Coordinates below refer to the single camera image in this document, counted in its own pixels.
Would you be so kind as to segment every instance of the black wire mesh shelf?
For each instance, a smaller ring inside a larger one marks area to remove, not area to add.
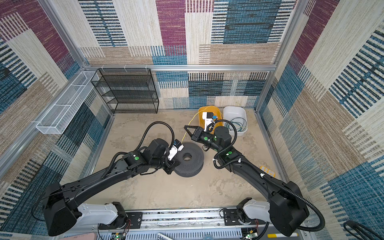
[[[91,82],[113,113],[157,113],[159,109],[149,69],[99,68]]]

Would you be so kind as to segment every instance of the yellow marker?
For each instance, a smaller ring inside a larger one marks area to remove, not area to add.
[[[298,237],[299,234],[297,232],[294,232],[291,234],[290,237]],[[285,235],[283,235],[282,233],[270,233],[268,234],[268,238],[278,238],[278,237],[287,237]]]
[[[266,172],[267,174],[271,175],[272,177],[275,177],[275,175],[276,175],[274,171],[272,171],[272,170],[270,170],[264,166],[260,166],[260,169],[263,170],[264,172]]]

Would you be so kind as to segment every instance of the spool center hole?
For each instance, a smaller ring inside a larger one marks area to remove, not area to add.
[[[192,155],[190,153],[184,153],[183,159],[184,161],[189,161],[192,159]]]

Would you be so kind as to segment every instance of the mesh rack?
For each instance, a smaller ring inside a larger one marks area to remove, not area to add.
[[[113,113],[157,113],[159,98],[150,69],[99,68],[91,82]]]
[[[43,134],[63,134],[92,90],[93,71],[83,71],[43,116],[36,128]]]

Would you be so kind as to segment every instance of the wall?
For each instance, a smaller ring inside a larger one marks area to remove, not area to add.
[[[383,11],[310,0],[260,110],[288,179],[325,217],[318,239],[354,239],[348,219],[384,235]]]
[[[91,65],[273,64],[295,0],[53,0]],[[157,72],[159,108],[253,107],[258,73]]]
[[[0,6],[1,155],[79,66],[36,0],[0,0]],[[93,90],[62,135],[33,139],[0,180],[2,239],[44,239],[45,222],[32,218],[32,204],[50,183],[84,177],[109,117]]]

